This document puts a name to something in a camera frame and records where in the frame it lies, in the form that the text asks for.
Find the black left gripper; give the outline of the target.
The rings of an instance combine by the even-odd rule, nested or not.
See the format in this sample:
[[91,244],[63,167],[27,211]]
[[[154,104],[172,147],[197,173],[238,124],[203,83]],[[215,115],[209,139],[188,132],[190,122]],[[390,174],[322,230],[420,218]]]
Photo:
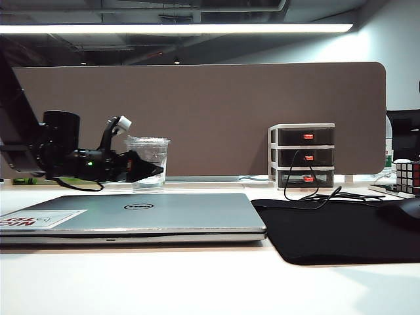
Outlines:
[[163,173],[164,168],[145,161],[129,150],[126,154],[114,151],[77,149],[73,151],[73,175],[82,180],[136,182]]

